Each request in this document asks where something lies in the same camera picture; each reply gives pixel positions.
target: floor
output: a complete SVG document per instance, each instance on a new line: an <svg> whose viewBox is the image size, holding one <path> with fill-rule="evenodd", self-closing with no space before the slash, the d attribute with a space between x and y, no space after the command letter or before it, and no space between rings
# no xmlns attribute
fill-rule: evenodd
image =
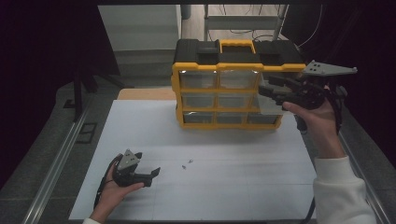
<svg viewBox="0 0 396 224"><path fill-rule="evenodd" d="M261 6L225 6L228 15L232 13L258 15ZM262 13L275 15L277 7L264 7ZM183 37L203 39L203 6L192 6L191 18L183 21ZM209 9L210 14L224 13L224 7L213 6ZM233 34L231 31L211 31L212 39L217 38L249 38L252 32L245 34ZM254 33L257 35L270 35L271 33ZM163 60L158 62L155 55L134 55L132 52L115 52L121 70L121 77L115 77L127 86L136 88L164 87L170 86L169 69L172 63L172 52L163 52ZM146 57L156 63L148 66L147 64L132 64L130 59L133 57ZM150 74L150 78L141 77L141 74ZM95 77L99 89L96 93L83 92L84 105L89 109L86 114L83 126L77 135L76 141L71 146L70 154L65 161L64 167L60 172L59 179L49 195L48 203L41 213L38 223L69 223L68 215L77 198L79 188L84 179L85 173L91 162L92 155L103 130L106 117L113 100L117 99L120 88L108 81ZM67 84L57 92L56 106L42 130L35 140L28 154L24 157L14 175L8 180L7 184L0 192L0 222L1 223L21 223L26 216L37 191L46 173L52 165L54 158L63 147L64 139L69 135L73 128L74 109L65 107L68 100L73 100L73 85ZM369 187L374 191L389 219L396 221L396 171L387 161L381 150L374 141L361 128L359 123L344 111L345 125L343 136L347 139L347 146L353 151L354 158L358 161L360 170L369 183ZM313 158L316 151L312 150L309 136L305 135L304 140L309 149L309 154ZM271 223L298 223L298 221L278 221Z"/></svg>

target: yellow storage organizer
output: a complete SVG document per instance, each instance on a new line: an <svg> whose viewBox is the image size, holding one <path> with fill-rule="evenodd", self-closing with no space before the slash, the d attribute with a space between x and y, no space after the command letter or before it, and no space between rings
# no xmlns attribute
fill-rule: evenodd
<svg viewBox="0 0 396 224"><path fill-rule="evenodd" d="M263 114L263 77L299 73L305 64L287 40L180 39L172 67L177 120L183 128L276 129L282 115Z"/></svg>

